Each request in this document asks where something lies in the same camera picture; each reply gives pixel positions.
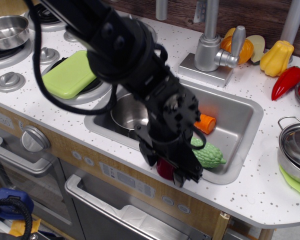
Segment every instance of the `red cup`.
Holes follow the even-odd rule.
[[[159,158],[158,161],[156,162],[156,171],[164,179],[167,180],[174,179],[175,167],[172,166],[169,162],[167,162],[163,158]]]

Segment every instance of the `wooden wall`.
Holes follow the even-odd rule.
[[[269,49],[280,40],[292,0],[219,0],[217,33],[224,37],[233,27],[243,25],[246,35],[262,35]],[[116,10],[156,19],[155,0],[104,0]],[[204,23],[193,23],[197,0],[168,0],[165,23],[204,32]],[[294,55],[300,57],[300,27],[294,41]]]
[[[23,0],[0,0],[0,16],[21,15],[28,10]]]

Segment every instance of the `apple slice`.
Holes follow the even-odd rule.
[[[257,65],[260,62],[260,59],[265,54],[266,41],[263,36],[260,35],[251,35],[246,39],[249,39],[253,44],[253,54],[250,60],[253,64]]]

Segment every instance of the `orange carrot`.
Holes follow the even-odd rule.
[[[195,122],[194,126],[196,126],[205,134],[209,134],[216,126],[216,119],[212,116],[201,114],[200,121]]]

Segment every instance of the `red chili pepper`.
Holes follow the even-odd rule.
[[[297,83],[300,82],[300,67],[292,66],[286,69],[275,82],[271,99],[272,101],[277,100],[289,89],[293,88]]]

